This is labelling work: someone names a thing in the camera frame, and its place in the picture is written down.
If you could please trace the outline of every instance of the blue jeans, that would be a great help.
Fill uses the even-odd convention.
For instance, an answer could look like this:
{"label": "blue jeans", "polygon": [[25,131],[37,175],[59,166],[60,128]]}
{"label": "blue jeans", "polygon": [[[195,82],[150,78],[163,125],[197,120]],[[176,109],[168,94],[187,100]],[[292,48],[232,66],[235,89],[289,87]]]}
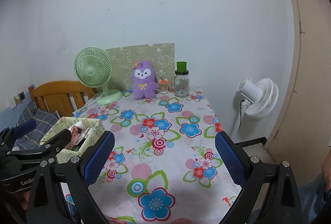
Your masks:
{"label": "blue jeans", "polygon": [[[325,192],[326,184],[322,174],[314,182],[299,188],[299,196],[302,208],[302,224],[310,224],[322,210],[330,196],[330,191]],[[247,220],[247,224],[255,222],[259,210],[253,211]]]}

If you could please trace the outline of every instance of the floral tablecloth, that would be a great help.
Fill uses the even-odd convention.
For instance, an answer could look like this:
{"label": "floral tablecloth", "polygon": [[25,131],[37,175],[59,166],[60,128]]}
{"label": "floral tablecloth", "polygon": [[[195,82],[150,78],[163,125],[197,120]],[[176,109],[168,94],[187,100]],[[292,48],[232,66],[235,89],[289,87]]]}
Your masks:
{"label": "floral tablecloth", "polygon": [[218,224],[241,188],[215,148],[221,124],[200,89],[115,103],[91,99],[75,117],[97,118],[115,147],[89,191],[115,223]]}

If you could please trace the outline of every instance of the stuffed animal eye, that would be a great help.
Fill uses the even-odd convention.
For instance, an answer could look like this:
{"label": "stuffed animal eye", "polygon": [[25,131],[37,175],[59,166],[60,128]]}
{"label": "stuffed animal eye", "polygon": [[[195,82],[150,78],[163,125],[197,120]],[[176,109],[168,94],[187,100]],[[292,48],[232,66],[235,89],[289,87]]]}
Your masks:
{"label": "stuffed animal eye", "polygon": [[137,69],[135,72],[134,72],[134,75],[135,77],[139,77],[141,74],[141,71],[139,69]]}
{"label": "stuffed animal eye", "polygon": [[150,69],[145,69],[144,74],[145,74],[145,76],[149,77],[151,75],[151,70]]}

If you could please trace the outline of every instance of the wooden headboard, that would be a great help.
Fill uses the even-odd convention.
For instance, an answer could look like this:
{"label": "wooden headboard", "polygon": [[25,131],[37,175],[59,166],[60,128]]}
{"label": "wooden headboard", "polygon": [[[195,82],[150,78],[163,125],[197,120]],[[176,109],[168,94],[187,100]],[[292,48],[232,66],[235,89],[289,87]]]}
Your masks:
{"label": "wooden headboard", "polygon": [[74,112],[69,94],[72,94],[77,108],[80,109],[85,104],[83,93],[91,99],[92,91],[96,93],[94,88],[90,89],[79,81],[54,81],[37,88],[29,87],[31,100],[38,108],[46,112],[57,111],[61,117],[72,117]]}

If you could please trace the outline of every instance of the black baseboard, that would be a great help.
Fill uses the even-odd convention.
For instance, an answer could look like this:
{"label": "black baseboard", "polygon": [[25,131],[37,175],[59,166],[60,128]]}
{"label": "black baseboard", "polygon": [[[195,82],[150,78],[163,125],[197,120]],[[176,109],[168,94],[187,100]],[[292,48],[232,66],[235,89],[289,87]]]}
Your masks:
{"label": "black baseboard", "polygon": [[246,146],[252,146],[252,145],[256,145],[256,144],[260,144],[260,143],[262,145],[265,145],[266,142],[267,142],[267,138],[260,137],[260,138],[256,138],[256,139],[236,143],[236,146],[246,147]]}

